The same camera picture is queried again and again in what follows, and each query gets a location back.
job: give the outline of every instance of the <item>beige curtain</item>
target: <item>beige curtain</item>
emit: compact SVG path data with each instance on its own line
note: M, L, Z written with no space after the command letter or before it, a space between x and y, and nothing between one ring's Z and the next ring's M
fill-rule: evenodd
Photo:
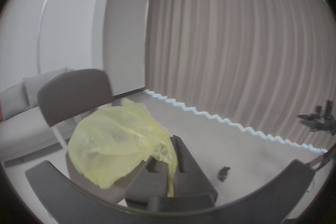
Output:
M296 115L335 100L335 26L323 0L149 0L146 86L328 149L336 140Z

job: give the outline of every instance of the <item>gray sofa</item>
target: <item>gray sofa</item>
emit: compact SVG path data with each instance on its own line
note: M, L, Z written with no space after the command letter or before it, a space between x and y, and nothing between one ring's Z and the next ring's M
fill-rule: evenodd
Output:
M4 121L0 122L0 161L22 157L57 143L37 106L37 91L44 83L71 69L45 73L0 93ZM57 125L64 139L70 138L76 121L70 119Z

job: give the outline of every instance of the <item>translucent yellow bag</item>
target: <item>translucent yellow bag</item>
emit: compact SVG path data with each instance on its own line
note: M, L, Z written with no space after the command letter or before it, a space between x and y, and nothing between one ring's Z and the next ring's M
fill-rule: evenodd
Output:
M68 145L76 170L102 189L110 188L150 155L168 163L168 197L174 196L177 156L169 132L145 106L122 99L83 119Z

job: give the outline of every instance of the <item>curtain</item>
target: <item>curtain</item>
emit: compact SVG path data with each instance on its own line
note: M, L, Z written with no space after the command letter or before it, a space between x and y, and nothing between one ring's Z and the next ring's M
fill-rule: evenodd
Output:
M149 0L146 86L328 149L336 140L296 115L335 100L335 26L323 0Z

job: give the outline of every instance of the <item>gray floor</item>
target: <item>gray floor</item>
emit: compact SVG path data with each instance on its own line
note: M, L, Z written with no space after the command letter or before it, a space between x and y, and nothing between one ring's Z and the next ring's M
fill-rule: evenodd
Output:
M216 119L209 119L204 115L195 115L193 111L184 111L181 107L159 100L146 92L140 92L128 97L146 105L152 116L165 127L171 135L182 138L201 169L219 192L216 205L225 204L243 197L261 187L293 159L308 162L317 153L305 148L298 148L278 141L262 139L249 132L242 132L236 126L220 123ZM5 171L13 186L23 201L44 222L52 223L52 219L38 201L25 178L25 171L43 160L51 161L65 176L74 181L86 184L91 192L99 192L91 188L90 182L76 179L74 171L67 165L66 152L59 145L53 145L38 152L27 155L21 160L5 163ZM289 218L297 217L312 201L321 188L332 163L321 169L314 178L314 184L309 188ZM217 179L217 172L224 166L231 169L224 182ZM115 201L113 191L99 196Z

